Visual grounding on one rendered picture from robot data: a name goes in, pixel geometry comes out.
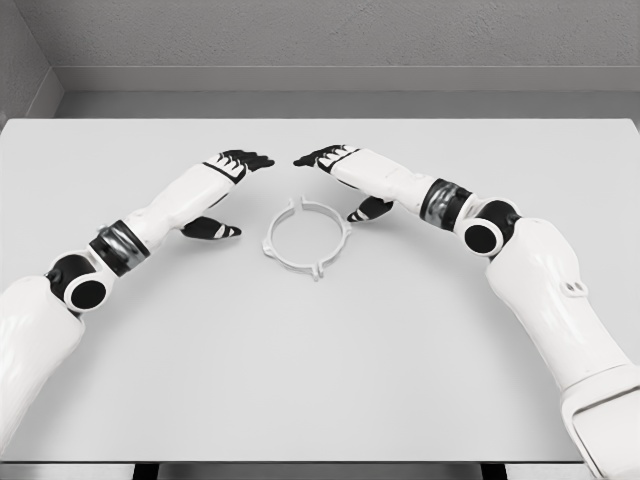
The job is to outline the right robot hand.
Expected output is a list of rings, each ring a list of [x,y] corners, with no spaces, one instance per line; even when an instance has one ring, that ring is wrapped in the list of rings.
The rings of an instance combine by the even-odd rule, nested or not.
[[[399,198],[400,185],[411,172],[393,160],[369,149],[331,145],[293,162],[294,166],[316,167],[340,183],[360,190],[368,197],[347,216],[351,223],[369,221],[388,213]]]

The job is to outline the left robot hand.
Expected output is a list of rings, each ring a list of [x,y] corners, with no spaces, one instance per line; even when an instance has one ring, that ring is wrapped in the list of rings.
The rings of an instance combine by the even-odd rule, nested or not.
[[[268,156],[244,150],[223,151],[196,164],[165,190],[172,227],[199,240],[239,236],[239,227],[206,217],[204,212],[224,199],[249,172],[274,165]]]

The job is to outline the white round pipe clamp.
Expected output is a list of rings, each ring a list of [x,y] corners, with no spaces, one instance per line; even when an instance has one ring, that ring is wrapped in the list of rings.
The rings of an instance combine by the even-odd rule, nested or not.
[[[300,263],[289,260],[278,251],[274,244],[274,233],[276,229],[281,223],[292,217],[297,210],[313,211],[324,215],[330,218],[340,229],[341,238],[337,246],[328,255],[325,255],[318,260],[314,260],[311,263]],[[347,239],[351,235],[351,232],[351,224],[335,209],[323,203],[308,200],[304,196],[301,196],[298,202],[290,199],[287,207],[272,219],[267,229],[266,236],[262,241],[262,250],[267,257],[271,258],[285,269],[294,273],[309,275],[315,282],[318,282],[324,277],[326,268],[338,259],[346,246]]]

